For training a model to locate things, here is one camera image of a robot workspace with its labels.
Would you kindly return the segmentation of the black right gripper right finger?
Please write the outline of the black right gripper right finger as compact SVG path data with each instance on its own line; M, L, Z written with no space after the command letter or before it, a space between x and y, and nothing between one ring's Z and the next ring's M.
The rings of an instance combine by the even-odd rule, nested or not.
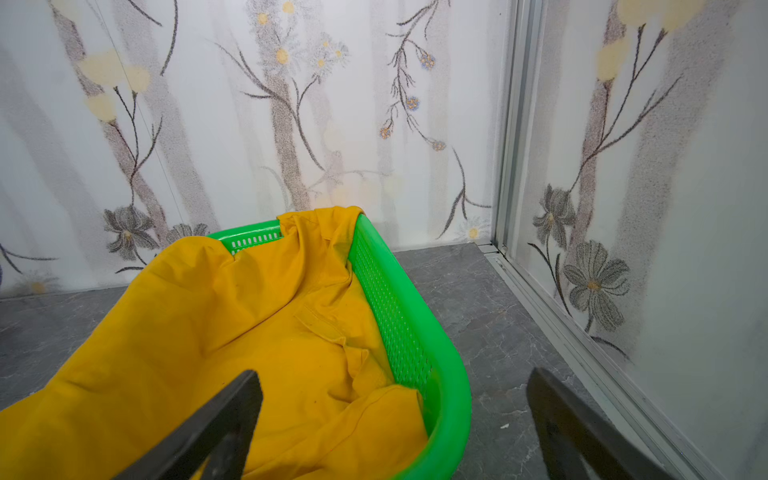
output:
M671 477L551 372L533 369L526 395L549 478Z

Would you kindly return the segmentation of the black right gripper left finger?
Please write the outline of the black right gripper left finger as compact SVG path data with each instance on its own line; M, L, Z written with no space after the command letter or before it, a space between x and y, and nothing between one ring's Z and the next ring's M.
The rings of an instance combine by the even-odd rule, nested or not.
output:
M127 467L118 479L242 477L263 393L258 374L245 370L176 430Z

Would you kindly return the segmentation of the yellow t-shirt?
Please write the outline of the yellow t-shirt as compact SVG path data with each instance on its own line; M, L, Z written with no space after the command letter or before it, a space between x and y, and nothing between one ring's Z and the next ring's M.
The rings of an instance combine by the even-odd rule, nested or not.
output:
M357 207L280 218L231 254L167 247L48 384L1 414L5 479L110 479L255 371L247 479L388 479L428 436L348 259Z

